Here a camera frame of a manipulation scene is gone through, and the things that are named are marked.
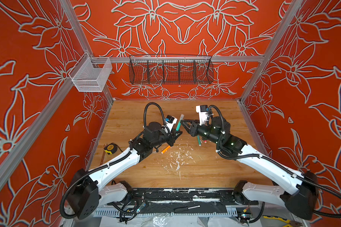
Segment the orange highlighter pen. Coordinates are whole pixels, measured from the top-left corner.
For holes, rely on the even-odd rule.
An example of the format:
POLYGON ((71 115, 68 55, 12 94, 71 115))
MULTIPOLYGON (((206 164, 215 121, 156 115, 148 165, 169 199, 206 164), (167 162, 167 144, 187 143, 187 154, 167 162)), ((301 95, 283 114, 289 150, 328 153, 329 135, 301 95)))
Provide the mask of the orange highlighter pen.
POLYGON ((162 154, 164 154, 166 151, 168 151, 171 148, 171 146, 167 146, 165 149, 162 150, 162 154))

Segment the green marker pen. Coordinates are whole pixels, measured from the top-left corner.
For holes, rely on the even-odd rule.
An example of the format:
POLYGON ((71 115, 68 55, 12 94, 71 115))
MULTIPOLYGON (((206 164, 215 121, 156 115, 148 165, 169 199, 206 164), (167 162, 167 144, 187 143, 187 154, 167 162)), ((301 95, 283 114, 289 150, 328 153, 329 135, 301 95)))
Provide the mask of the green marker pen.
POLYGON ((199 146, 201 147, 202 146, 202 142, 201 142, 201 139, 200 139, 199 135, 197 136, 197 140, 198 140, 199 146))
POLYGON ((184 114, 181 114, 179 120, 178 120, 178 123, 177 123, 177 127, 176 127, 176 130, 179 131, 180 130, 180 127, 181 127, 181 121, 183 120, 184 118, 184 114))

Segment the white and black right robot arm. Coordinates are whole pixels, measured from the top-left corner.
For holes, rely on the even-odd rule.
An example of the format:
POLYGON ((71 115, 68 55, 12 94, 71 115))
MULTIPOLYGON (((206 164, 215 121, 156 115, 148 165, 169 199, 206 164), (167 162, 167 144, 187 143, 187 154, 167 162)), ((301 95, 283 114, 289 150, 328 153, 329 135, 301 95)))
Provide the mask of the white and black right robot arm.
POLYGON ((317 202, 316 176, 303 174, 263 155, 244 140, 230 134, 230 124, 223 118, 214 117, 210 123, 198 120, 182 120, 182 126, 192 137, 200 136, 216 145, 216 152, 227 160, 239 161, 275 183, 271 185, 240 181, 234 189, 238 203, 261 201, 286 208, 295 216, 311 220, 317 202))

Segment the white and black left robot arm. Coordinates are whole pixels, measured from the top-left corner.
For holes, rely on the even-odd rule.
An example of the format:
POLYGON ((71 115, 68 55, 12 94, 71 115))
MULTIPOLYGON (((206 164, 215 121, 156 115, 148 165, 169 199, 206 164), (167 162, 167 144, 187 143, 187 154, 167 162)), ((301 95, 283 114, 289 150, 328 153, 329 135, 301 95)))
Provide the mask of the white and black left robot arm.
POLYGON ((131 190, 128 184, 119 182, 110 190, 104 190, 104 187, 119 174, 147 158, 154 149, 165 143, 173 146, 181 135, 182 131, 175 130, 171 124, 161 126, 158 130, 147 126, 129 141, 127 149, 111 161, 89 171, 78 170, 61 198, 60 215, 66 219, 81 220, 90 216, 100 205, 124 200, 131 190))

